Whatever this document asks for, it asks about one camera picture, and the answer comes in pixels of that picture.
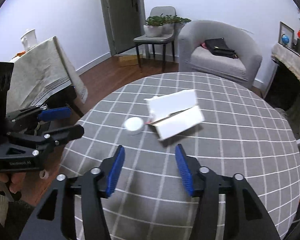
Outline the person's left hand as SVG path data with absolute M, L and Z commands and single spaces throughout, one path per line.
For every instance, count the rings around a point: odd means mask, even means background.
M 25 168 L 0 172 L 0 193 L 3 193 L 10 202 L 21 200 L 21 190 L 26 172 L 27 169 Z

